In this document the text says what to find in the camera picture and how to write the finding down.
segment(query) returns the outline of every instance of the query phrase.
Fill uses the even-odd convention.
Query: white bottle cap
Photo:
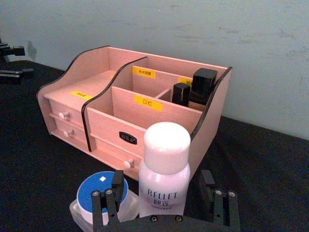
[[[150,126],[144,135],[144,162],[159,174],[175,174],[188,163],[191,138],[188,131],[173,122]]]

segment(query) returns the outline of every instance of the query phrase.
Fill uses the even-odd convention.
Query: black edge trim
[[[102,92],[100,92],[98,95],[96,95],[95,97],[93,97],[92,99],[86,101],[83,106],[82,106],[82,119],[83,119],[83,125],[84,125],[84,130],[85,130],[85,134],[86,134],[86,140],[87,140],[87,145],[88,145],[88,150],[90,152],[92,152],[91,150],[91,147],[90,147],[90,140],[89,140],[89,136],[88,136],[88,129],[87,129],[87,126],[86,126],[86,119],[85,119],[85,110],[86,110],[86,107],[87,105],[92,102],[93,100],[97,99],[98,97],[102,96],[113,84],[113,82],[115,81],[115,79],[117,78],[117,76],[119,75],[119,73],[122,71],[122,69],[124,69],[126,66],[128,66],[129,64],[132,64],[136,61],[139,61],[141,59],[145,59],[147,57],[142,57],[142,58],[139,58],[139,59],[136,59],[134,61],[131,61],[129,63],[126,63],[124,64],[120,69],[118,69],[118,71],[115,73],[114,77],[112,78],[112,80],[108,83],[108,85],[105,87],[105,89],[103,89]]]
[[[213,99],[213,96],[215,95],[217,89],[219,88],[219,85],[220,83],[223,81],[223,79],[226,77],[226,75],[232,70],[232,67],[228,67],[227,70],[225,70],[225,72],[219,77],[219,79],[217,80],[216,82],[216,85],[214,87],[214,90],[213,92],[210,94],[209,98],[208,98],[208,101],[206,103],[206,106],[205,106],[205,109],[199,119],[199,121],[197,122],[197,125],[195,126],[194,130],[192,131],[192,133],[190,134],[190,137],[191,137],[191,141],[194,139],[194,137],[197,135],[199,129],[201,128],[203,122],[204,122],[204,119],[206,117],[206,114],[208,113],[209,111],[209,108],[211,106],[211,103],[212,103],[212,99]]]
[[[39,91],[42,89],[42,88],[44,88],[44,87],[46,87],[46,86],[48,86],[48,85],[51,85],[51,84],[53,84],[53,83],[55,83],[55,82],[57,82],[58,80],[60,80],[65,74],[67,74],[67,72],[69,71],[69,69],[71,68],[71,66],[72,66],[72,64],[75,62],[75,60],[81,55],[81,54],[83,54],[83,53],[85,53],[85,52],[89,52],[89,51],[92,51],[92,50],[96,50],[96,49],[100,49],[100,48],[104,48],[104,47],[110,47],[110,45],[106,45],[106,46],[103,46],[103,47],[96,47],[96,48],[92,48],[92,49],[89,49],[89,50],[86,50],[86,51],[83,51],[83,52],[81,52],[80,54],[78,54],[73,60],[72,60],[72,62],[70,63],[70,65],[68,66],[68,68],[65,70],[65,72],[58,78],[58,79],[56,79],[55,81],[52,81],[52,82],[50,82],[50,83],[47,83],[47,84],[45,84],[45,85],[43,85],[43,86],[41,86],[39,89],[38,89],[38,91],[37,91],[37,95],[36,95],[36,98],[38,99],[38,94],[39,94]]]

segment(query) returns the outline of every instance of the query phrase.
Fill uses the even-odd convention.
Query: white plastic bottle
[[[139,171],[140,217],[183,215],[190,180],[191,138],[172,122],[150,126],[144,135],[144,159]]]

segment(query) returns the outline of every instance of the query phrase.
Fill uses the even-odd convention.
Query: curved side panel
[[[94,138],[90,136],[90,127],[88,122],[87,108],[91,107],[102,112],[113,114],[112,109],[112,92],[111,87],[116,86],[124,89],[133,89],[133,80],[132,80],[132,66],[145,66],[147,65],[147,57],[142,57],[140,59],[131,61],[123,65],[114,75],[110,83],[105,87],[105,89],[99,93],[94,98],[86,101],[82,107],[82,118],[84,130],[86,133],[86,139],[88,144],[89,151],[96,149],[96,143]]]
[[[217,133],[231,73],[232,67],[229,67],[218,79],[205,110],[196,128],[191,133],[192,141],[189,154],[191,178]]]
[[[56,124],[54,119],[49,116],[52,110],[49,101],[44,98],[44,94],[109,70],[108,47],[109,45],[80,53],[61,77],[40,87],[37,92],[37,100],[49,133],[56,129]]]

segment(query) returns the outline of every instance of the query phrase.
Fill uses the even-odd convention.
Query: yellow label
[[[133,66],[132,72],[133,72],[133,74],[138,75],[138,76],[145,76],[145,77],[155,79],[155,71],[153,71],[153,70],[142,69],[142,68],[138,68],[138,67]]]
[[[79,91],[72,91],[70,94],[74,95],[74,96],[77,96],[77,97],[80,97],[82,99],[85,99],[85,100],[90,100],[92,99],[93,97],[88,95],[88,94],[85,94],[85,93],[82,93],[82,92],[79,92]]]
[[[190,79],[190,78],[178,77],[178,83],[181,82],[181,83],[185,83],[185,84],[191,86],[191,85],[192,85],[192,81],[193,81],[193,80]]]
[[[161,112],[163,105],[149,98],[144,98],[140,95],[134,95],[134,101],[142,106]]]

